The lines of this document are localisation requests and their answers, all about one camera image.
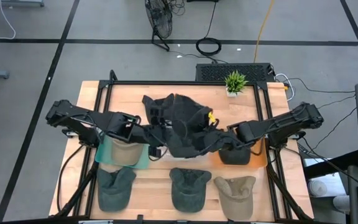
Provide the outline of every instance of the wooden table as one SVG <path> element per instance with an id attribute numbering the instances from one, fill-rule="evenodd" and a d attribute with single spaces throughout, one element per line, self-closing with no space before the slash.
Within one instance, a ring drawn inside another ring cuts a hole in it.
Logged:
<path id="1" fill-rule="evenodd" d="M 86 81 L 82 83 L 77 106 L 93 109 L 98 81 Z M 211 107 L 216 118 L 220 119 L 219 128 L 225 128 L 229 124 L 240 121 L 258 119 L 255 108 L 254 91 L 247 87 L 237 98 L 228 98 L 224 86 L 168 86 L 168 85 L 114 85 L 110 102 L 110 111 L 122 111 L 142 117 L 145 124 L 143 95 L 153 99 L 164 98 L 170 93 L 179 93 L 194 99 L 196 102 Z M 288 111 L 287 99 L 282 83 L 268 83 L 272 112 L 274 116 Z M 106 90 L 102 95 L 102 102 L 106 97 Z M 264 118 L 267 117 L 260 90 Z M 78 139 L 69 139 L 65 149 L 63 162 L 78 148 Z M 298 151 L 296 141 L 289 140 L 287 148 Z M 62 194 L 60 205 L 63 206 L 78 186 L 81 165 L 83 163 L 85 150 L 78 153 L 67 165 L 62 177 Z M 254 185 L 254 213 L 250 221 L 273 222 L 272 202 L 270 198 L 269 185 L 267 182 L 266 168 L 257 168 L 261 160 L 254 155 L 247 166 L 223 165 L 217 153 L 207 154 L 194 159 L 174 159 L 165 156 L 157 162 L 151 162 L 149 169 L 136 170 L 136 179 L 132 186 L 131 199 L 127 208 L 121 212 L 107 213 L 99 209 L 97 188 L 95 189 L 91 218 L 94 219 L 120 219 L 135 220 L 137 215 L 144 215 L 144 220 L 203 220 L 203 221 L 227 221 L 219 204 L 218 190 L 213 184 L 217 176 L 224 178 L 252 175 L 257 181 Z M 306 180 L 299 155 L 282 150 L 281 158 L 285 182 L 292 197 L 304 212 L 313 217 Z M 207 184 L 206 201 L 204 209 L 198 213 L 182 213 L 175 210 L 171 200 L 170 169 L 174 167 L 208 170 L 213 179 Z M 120 169 L 118 166 L 107 166 L 100 164 L 100 168 L 110 172 Z M 285 217 L 283 200 L 280 191 L 276 188 L 280 216 Z M 84 191 L 81 201 L 80 215 L 85 213 L 85 203 L 88 189 Z M 50 214 L 56 214 L 56 191 L 50 207 Z"/>

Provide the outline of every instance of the baseball cap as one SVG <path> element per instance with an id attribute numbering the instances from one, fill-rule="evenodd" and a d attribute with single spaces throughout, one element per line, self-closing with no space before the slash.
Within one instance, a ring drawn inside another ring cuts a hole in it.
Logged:
<path id="1" fill-rule="evenodd" d="M 113 138 L 111 138 L 111 141 L 111 159 L 116 165 L 133 166 L 139 161 L 143 152 L 143 144 L 126 143 Z"/>
<path id="2" fill-rule="evenodd" d="M 135 177 L 134 171 L 128 167 L 123 167 L 112 173 L 99 169 L 99 208 L 105 212 L 116 212 L 126 208 L 131 197 L 132 183 Z"/>
<path id="3" fill-rule="evenodd" d="M 206 183 L 211 173 L 203 170 L 173 168 L 172 203 L 181 212 L 199 212 L 204 207 Z"/>
<path id="4" fill-rule="evenodd" d="M 238 177 L 223 179 L 217 177 L 214 183 L 219 190 L 223 214 L 233 221 L 246 221 L 252 216 L 254 203 L 252 200 L 252 187 L 255 177 Z"/>

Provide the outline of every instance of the black cap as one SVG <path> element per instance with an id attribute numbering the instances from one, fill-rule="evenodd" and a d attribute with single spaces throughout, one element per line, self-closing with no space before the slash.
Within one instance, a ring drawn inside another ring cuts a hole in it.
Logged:
<path id="1" fill-rule="evenodd" d="M 105 212 L 116 212 L 126 208 L 131 197 L 132 183 L 135 177 L 134 171 L 128 167 L 123 167 L 112 173 L 99 169 L 99 208 Z"/>
<path id="2" fill-rule="evenodd" d="M 205 204 L 206 183 L 211 173 L 203 170 L 173 168 L 172 203 L 181 212 L 199 212 Z"/>

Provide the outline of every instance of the green plant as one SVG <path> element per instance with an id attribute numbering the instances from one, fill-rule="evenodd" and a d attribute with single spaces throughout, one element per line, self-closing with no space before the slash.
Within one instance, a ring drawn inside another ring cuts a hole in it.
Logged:
<path id="1" fill-rule="evenodd" d="M 230 75 L 224 79 L 224 82 L 226 83 L 229 93 L 238 93 L 241 92 L 248 81 L 245 75 L 242 75 L 236 70 L 230 73 Z"/>

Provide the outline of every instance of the yellow cable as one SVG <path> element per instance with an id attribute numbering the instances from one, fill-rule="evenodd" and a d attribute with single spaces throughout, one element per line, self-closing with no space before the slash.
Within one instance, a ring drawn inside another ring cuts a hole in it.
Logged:
<path id="1" fill-rule="evenodd" d="M 260 27 L 260 31 L 259 31 L 259 35 L 258 35 L 258 40 L 256 41 L 255 54 L 254 54 L 254 63 L 255 63 L 256 58 L 257 58 L 257 56 L 258 56 L 258 45 L 259 45 L 260 36 L 262 35 L 262 30 L 263 30 L 264 27 L 265 27 L 266 20 L 267 20 L 267 18 L 269 17 L 270 10 L 272 9 L 273 4 L 274 4 L 274 0 L 271 0 L 270 5 L 268 6 L 268 10 L 267 10 L 267 13 L 266 13 L 266 16 L 265 16 L 264 23 L 262 23 L 262 26 Z"/>

